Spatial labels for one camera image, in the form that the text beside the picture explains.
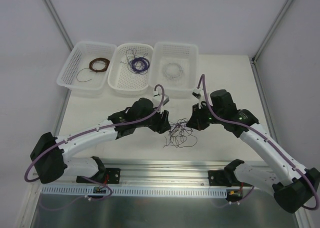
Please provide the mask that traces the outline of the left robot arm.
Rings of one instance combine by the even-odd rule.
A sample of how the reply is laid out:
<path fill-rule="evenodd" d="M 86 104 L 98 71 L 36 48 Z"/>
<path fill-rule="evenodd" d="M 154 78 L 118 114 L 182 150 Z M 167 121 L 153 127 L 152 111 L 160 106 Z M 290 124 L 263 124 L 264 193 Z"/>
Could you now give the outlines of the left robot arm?
<path fill-rule="evenodd" d="M 41 135 L 30 154 L 37 179 L 49 184 L 62 176 L 75 176 L 77 183 L 106 184 L 111 173 L 99 157 L 77 158 L 75 155 L 94 145 L 131 135 L 137 128 L 147 127 L 163 134 L 171 128 L 169 112 L 163 109 L 168 101 L 168 97 L 141 98 L 87 131 L 58 137 L 50 132 Z"/>

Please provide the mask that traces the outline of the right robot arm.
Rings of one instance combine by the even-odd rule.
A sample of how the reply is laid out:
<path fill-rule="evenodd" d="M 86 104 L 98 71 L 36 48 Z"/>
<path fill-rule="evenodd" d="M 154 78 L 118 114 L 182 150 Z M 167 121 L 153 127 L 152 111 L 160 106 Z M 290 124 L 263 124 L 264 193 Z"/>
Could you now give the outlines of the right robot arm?
<path fill-rule="evenodd" d="M 320 173 L 316 168 L 308 169 L 290 156 L 246 109 L 237 109 L 232 96 L 224 89 L 202 94 L 199 88 L 192 92 L 198 103 L 192 107 L 187 127 L 204 130 L 210 124 L 221 124 L 225 130 L 249 145 L 272 169 L 273 175 L 254 169 L 242 160 L 235 159 L 224 168 L 227 186 L 240 183 L 257 187 L 275 199 L 286 212 L 295 213 L 306 209 L 306 202 L 315 198 L 315 207 L 320 206 L 317 190 Z"/>

